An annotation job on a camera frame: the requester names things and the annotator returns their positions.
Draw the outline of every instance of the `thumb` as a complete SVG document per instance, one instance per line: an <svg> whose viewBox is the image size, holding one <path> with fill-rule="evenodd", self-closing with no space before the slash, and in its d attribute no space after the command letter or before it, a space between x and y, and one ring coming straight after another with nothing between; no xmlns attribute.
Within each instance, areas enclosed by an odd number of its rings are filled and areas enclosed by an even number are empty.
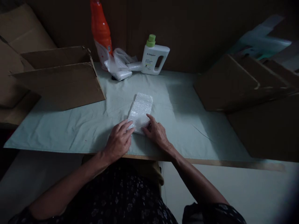
<svg viewBox="0 0 299 224"><path fill-rule="evenodd" d="M146 127L142 127L142 131L146 135L146 137L150 138L150 131Z"/></svg>

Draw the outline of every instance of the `hand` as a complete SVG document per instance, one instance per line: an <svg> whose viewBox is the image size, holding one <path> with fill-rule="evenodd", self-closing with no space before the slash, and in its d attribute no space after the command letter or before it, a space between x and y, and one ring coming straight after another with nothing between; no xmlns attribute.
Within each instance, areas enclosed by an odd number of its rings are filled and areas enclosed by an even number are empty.
<svg viewBox="0 0 299 224"><path fill-rule="evenodd" d="M155 142L161 149L167 151L172 144L168 141L166 136L165 128L160 124L157 123L155 118L150 115L146 114L150 119L149 128L143 127L142 130L144 134L153 142Z"/></svg>
<svg viewBox="0 0 299 224"><path fill-rule="evenodd" d="M127 129L132 123L133 121L123 120L112 129L104 150L110 164L128 152L131 145L131 134L135 131L135 127L130 130Z"/></svg>

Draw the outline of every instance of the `tablecloth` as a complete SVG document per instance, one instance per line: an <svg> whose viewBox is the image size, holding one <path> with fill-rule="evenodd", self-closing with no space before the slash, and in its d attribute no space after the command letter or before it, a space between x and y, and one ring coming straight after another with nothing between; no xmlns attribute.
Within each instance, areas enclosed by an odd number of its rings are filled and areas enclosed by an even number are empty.
<svg viewBox="0 0 299 224"><path fill-rule="evenodd" d="M4 147L95 153L104 148L112 127L127 118L134 96L140 92L153 97L151 114L185 158L257 161L249 156L223 113L204 109L193 88L198 74L136 72L119 82L101 70L99 63L95 66L106 100L58 111L41 98ZM135 133L128 154L161 156L153 143Z"/></svg>

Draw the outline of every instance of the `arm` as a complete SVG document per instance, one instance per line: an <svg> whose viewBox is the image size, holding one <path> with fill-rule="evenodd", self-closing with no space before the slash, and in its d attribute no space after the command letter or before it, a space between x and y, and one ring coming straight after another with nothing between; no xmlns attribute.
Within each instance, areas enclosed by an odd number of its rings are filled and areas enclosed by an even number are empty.
<svg viewBox="0 0 299 224"><path fill-rule="evenodd" d="M228 204L223 195L208 181L207 178L189 163L174 146L168 141L165 128L157 123L155 118L149 114L150 128L143 128L145 135L155 142L171 159L180 177L188 190L198 203L225 203Z"/></svg>
<svg viewBox="0 0 299 224"><path fill-rule="evenodd" d="M112 129L104 151L97 153L88 162L60 180L29 206L34 218L47 219L60 215L86 183L127 153L131 145L131 134L135 129L131 128L127 131L132 124L131 121L127 121L122 121Z"/></svg>

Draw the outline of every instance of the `wrapped item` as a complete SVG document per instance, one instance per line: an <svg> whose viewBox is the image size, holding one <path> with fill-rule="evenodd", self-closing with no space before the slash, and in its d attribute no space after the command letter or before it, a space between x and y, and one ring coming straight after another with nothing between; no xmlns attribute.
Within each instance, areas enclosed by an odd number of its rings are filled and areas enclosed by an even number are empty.
<svg viewBox="0 0 299 224"><path fill-rule="evenodd" d="M152 105L152 96L143 93L137 93L128 116L128 121L133 121L133 124L131 124L128 129L135 127L135 133L144 135L141 128L149 124L150 120L146 114L150 114Z"/></svg>
<svg viewBox="0 0 299 224"><path fill-rule="evenodd" d="M109 55L108 60L104 62L108 71L116 78L118 81L121 81L132 75L131 70L126 66L126 64L131 64L137 62L137 57L131 57L127 55L120 48L116 48L113 51L113 56Z"/></svg>
<svg viewBox="0 0 299 224"><path fill-rule="evenodd" d="M130 63L127 64L127 67L129 68L130 71L140 72L142 70L142 62Z"/></svg>
<svg viewBox="0 0 299 224"><path fill-rule="evenodd" d="M116 78L118 81L121 81L127 77L130 77L132 75L131 71L119 71L115 73L114 78Z"/></svg>

